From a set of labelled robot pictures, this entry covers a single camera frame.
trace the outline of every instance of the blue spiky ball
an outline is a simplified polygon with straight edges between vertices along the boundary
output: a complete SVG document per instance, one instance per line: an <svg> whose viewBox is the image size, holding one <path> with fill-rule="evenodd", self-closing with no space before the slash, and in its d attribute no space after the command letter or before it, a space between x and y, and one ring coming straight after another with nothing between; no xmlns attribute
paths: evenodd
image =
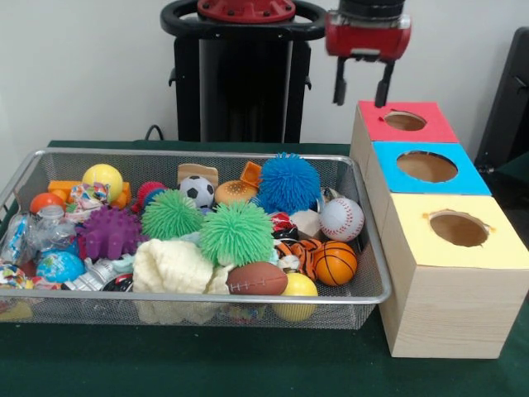
<svg viewBox="0 0 529 397"><path fill-rule="evenodd" d="M258 200L267 213L289 215L309 209L320 198L320 175L295 154L278 154L263 164Z"/></svg>

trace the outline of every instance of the metal basket rim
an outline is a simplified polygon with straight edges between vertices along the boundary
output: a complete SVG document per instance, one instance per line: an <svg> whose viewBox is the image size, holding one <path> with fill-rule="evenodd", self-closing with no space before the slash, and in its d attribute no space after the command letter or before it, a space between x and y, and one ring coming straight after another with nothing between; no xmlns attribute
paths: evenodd
<svg viewBox="0 0 529 397"><path fill-rule="evenodd" d="M216 157L223 158L256 158L269 159L276 153L251 152L221 152L221 151L149 151L134 149L84 149L84 148L49 148L40 149L27 155L15 174L11 177L4 190L0 193L0 205L3 205L13 192L17 183L27 172L34 161L48 154L93 154L93 155L160 155L186 157ZM159 294L137 292L105 292L105 291L63 291L42 289L4 289L1 293L5 297L13 298L47 298L47 299L110 299L110 300L144 300L167 302L211 302L234 304L379 304L385 301L392 292L388 265L385 260L379 233L374 223L373 211L365 190L360 168L351 158L344 155L300 155L305 160L332 160L347 164L352 168L358 190L360 206L364 211L365 227L369 241L373 247L377 270L380 275L382 293L368 297L345 296L268 296L268 295L219 295L219 294Z"/></svg>

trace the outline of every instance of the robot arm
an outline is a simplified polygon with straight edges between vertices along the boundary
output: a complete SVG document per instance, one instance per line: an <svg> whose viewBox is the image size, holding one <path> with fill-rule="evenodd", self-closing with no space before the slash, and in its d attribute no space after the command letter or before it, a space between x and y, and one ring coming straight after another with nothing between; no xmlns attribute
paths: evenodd
<svg viewBox="0 0 529 397"><path fill-rule="evenodd" d="M333 103L342 105L346 97L343 74L348 59L385 63L374 104L386 104L395 61L410 40L411 20L403 15L405 0L340 0L338 10L326 16L326 48L338 57Z"/></svg>

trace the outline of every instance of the soccer ball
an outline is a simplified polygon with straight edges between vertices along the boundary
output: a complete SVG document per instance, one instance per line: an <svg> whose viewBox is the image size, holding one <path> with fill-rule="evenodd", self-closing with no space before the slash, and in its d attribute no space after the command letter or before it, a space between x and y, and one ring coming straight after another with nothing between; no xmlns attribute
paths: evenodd
<svg viewBox="0 0 529 397"><path fill-rule="evenodd" d="M213 204L215 189L203 176L189 176L183 179L176 189L193 199L197 208L210 208Z"/></svg>

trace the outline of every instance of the bread toy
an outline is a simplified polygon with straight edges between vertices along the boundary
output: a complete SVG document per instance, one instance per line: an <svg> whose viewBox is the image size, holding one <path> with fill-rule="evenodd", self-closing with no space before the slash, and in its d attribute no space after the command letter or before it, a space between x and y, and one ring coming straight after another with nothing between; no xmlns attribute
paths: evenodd
<svg viewBox="0 0 529 397"><path fill-rule="evenodd" d="M248 201L257 194L257 188L240 180L230 180L221 184L215 191L215 201L231 204L235 201Z"/></svg>

